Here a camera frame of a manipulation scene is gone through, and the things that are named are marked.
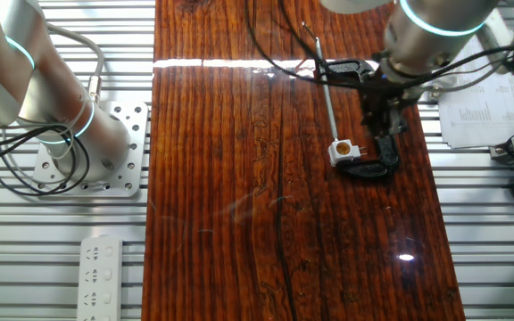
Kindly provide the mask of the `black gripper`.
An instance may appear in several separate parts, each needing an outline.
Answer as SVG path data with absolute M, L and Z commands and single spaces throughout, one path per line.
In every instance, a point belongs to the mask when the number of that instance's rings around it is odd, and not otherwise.
M 392 83 L 385 80 L 376 83 L 376 89 L 360 91 L 362 122 L 373 136 L 385 134 L 385 113 L 387 120 L 386 133 L 398 135 L 407 130 L 404 109 L 418 101 L 418 89 L 390 89 Z

